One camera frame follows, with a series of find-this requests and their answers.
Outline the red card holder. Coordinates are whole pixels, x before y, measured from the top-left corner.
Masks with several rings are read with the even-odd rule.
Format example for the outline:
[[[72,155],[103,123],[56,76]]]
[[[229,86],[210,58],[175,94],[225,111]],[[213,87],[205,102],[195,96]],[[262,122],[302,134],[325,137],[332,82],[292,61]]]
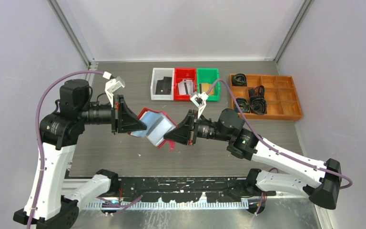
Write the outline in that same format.
[[[148,141],[157,148],[161,148],[165,143],[169,144],[169,151],[175,148],[175,142],[164,139],[164,135],[177,127],[177,124],[164,111],[155,111],[148,107],[141,110],[138,115],[140,121],[146,126],[146,130],[130,132],[134,137],[147,138]]]

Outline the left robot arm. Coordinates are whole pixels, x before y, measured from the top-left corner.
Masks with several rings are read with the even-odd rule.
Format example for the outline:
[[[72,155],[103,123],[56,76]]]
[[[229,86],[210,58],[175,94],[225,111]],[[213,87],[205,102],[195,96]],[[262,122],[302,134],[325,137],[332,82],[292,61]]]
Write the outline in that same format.
[[[37,120],[37,170],[27,204],[14,213],[15,222],[38,229],[69,229],[81,208],[102,194],[114,197],[120,193],[117,173],[106,169],[71,193],[64,195],[61,190],[86,125],[110,125],[114,134],[146,129],[124,97],[116,94],[124,86],[120,77],[109,79],[104,89],[107,104],[92,101],[93,89],[86,80],[68,80],[60,87],[56,110]]]

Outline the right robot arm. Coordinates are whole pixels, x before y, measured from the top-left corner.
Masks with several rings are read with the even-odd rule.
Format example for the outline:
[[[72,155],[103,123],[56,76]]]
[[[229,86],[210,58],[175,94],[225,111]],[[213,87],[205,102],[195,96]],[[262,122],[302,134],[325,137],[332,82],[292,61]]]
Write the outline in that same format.
[[[224,109],[216,122],[197,117],[189,110],[176,128],[163,137],[182,145],[193,145],[197,138],[224,141],[227,151],[238,159],[270,165],[280,170],[274,174],[251,169],[243,184],[248,196],[279,191],[308,198],[325,209],[336,209],[341,185],[341,166],[337,160],[310,159],[275,145],[244,128],[245,120],[235,110]]]

